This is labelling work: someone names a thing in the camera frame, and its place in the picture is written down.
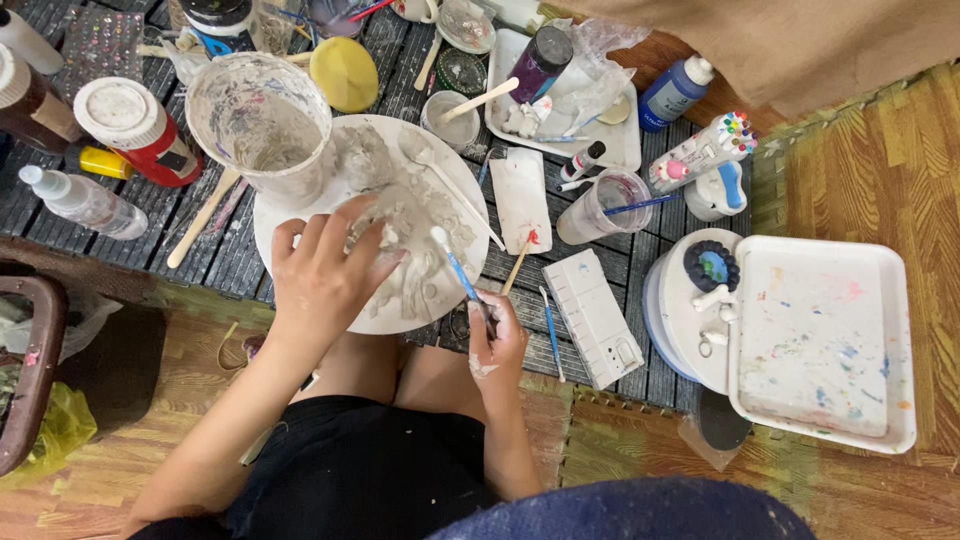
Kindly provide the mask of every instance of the person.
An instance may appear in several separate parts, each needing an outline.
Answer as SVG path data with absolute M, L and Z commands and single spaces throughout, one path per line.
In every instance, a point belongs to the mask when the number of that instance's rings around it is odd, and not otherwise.
M 478 289 L 469 356 L 423 347 L 399 381 L 393 336 L 346 331 L 406 255 L 380 251 L 382 221 L 345 254 L 374 198 L 276 228 L 266 341 L 147 482 L 123 537 L 422 538 L 540 492 L 518 394 L 528 336 L 506 297 Z

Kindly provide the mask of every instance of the paint palette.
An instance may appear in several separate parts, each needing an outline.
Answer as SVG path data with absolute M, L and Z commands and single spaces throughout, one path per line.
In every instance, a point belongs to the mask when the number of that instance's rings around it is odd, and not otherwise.
M 750 236 L 728 390 L 748 420 L 887 454 L 917 426 L 903 260 L 872 244 Z

